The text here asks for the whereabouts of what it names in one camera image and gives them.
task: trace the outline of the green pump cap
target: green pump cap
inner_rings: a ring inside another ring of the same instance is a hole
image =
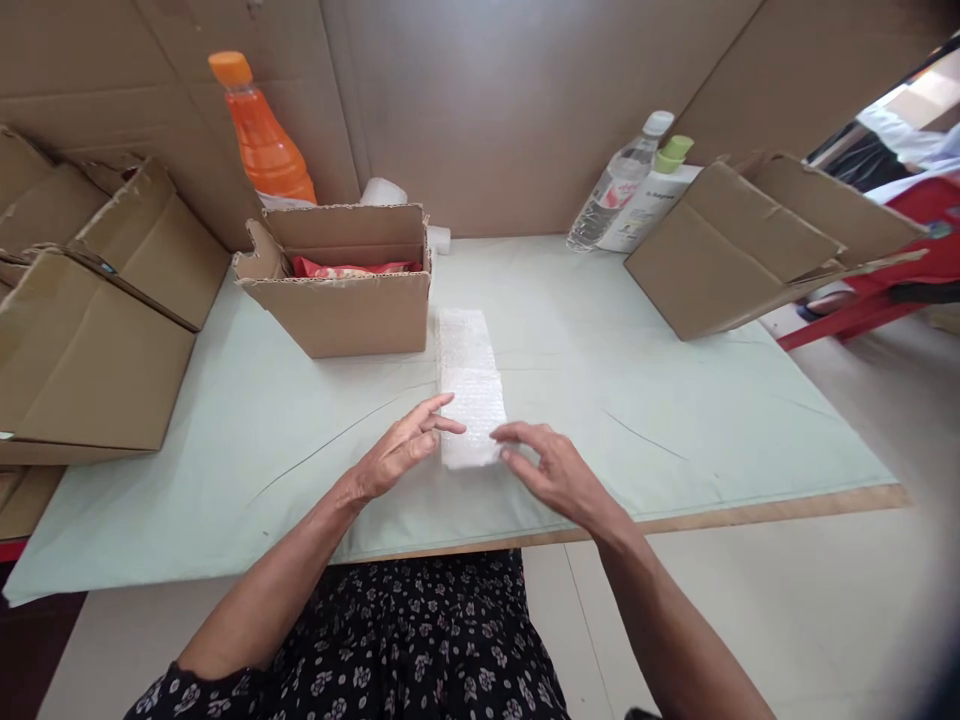
[[[676,172],[683,165],[687,153],[693,146],[693,139],[686,135],[674,135],[670,141],[657,153],[653,161],[653,169],[657,172],[670,174]]]

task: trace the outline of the blue slipper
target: blue slipper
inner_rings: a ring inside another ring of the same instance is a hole
[[[807,305],[797,305],[797,315],[807,322],[816,322],[817,320],[822,320],[826,317],[826,315],[821,315],[820,313],[811,310]]]

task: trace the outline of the red item in box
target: red item in box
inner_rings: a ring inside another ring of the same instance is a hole
[[[418,262],[395,262],[385,265],[360,267],[359,265],[318,265],[304,257],[293,259],[293,273],[302,278],[344,278],[364,275],[395,275],[404,272],[420,272],[423,265]]]

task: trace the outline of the finger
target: finger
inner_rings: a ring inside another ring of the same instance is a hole
[[[385,479],[396,480],[407,470],[416,467],[430,457],[436,451],[438,445],[437,435],[432,432],[408,440],[381,461]]]
[[[453,393],[434,395],[429,400],[424,400],[422,403],[417,405],[413,410],[407,413],[406,417],[404,417],[400,422],[404,425],[420,425],[420,423],[422,423],[444,405],[449,404],[452,400]]]
[[[507,464],[513,474],[523,481],[523,484],[536,492],[549,484],[546,475],[537,470],[529,460],[516,450],[504,448],[500,451],[500,457]]]
[[[541,428],[531,427],[525,422],[515,422],[501,425],[490,433],[490,437],[501,443],[514,442],[529,445],[543,455],[547,449],[547,439],[550,437],[550,433]]]
[[[437,430],[443,430],[444,432],[452,432],[455,435],[462,435],[467,431],[467,426],[463,423],[458,423],[452,418],[441,417],[440,415],[431,415],[422,423],[420,423],[420,429],[424,432],[429,432],[436,428]]]

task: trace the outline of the orange bottle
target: orange bottle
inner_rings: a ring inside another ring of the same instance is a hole
[[[317,196],[303,155],[253,84],[247,59],[242,53],[219,52],[211,55],[208,62],[226,90],[243,167],[263,204],[268,208],[316,205]]]

